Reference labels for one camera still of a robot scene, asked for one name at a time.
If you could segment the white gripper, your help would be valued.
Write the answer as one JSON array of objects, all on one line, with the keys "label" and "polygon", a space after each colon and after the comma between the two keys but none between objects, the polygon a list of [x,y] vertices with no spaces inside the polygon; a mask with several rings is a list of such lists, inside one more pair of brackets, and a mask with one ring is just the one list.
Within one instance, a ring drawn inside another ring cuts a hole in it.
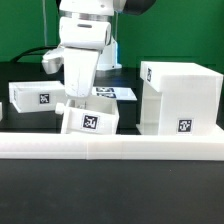
[{"label": "white gripper", "polygon": [[70,98],[87,98],[91,94],[99,57],[110,42],[110,33],[109,22],[60,19],[64,85]]}]

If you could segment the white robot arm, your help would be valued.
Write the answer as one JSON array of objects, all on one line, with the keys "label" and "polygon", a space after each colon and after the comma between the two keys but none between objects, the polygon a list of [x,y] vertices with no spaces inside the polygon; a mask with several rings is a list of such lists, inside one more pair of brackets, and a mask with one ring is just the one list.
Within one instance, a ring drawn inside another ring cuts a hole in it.
[{"label": "white robot arm", "polygon": [[156,0],[60,0],[60,47],[63,48],[65,92],[87,98],[100,54],[111,42],[114,13],[141,15]]}]

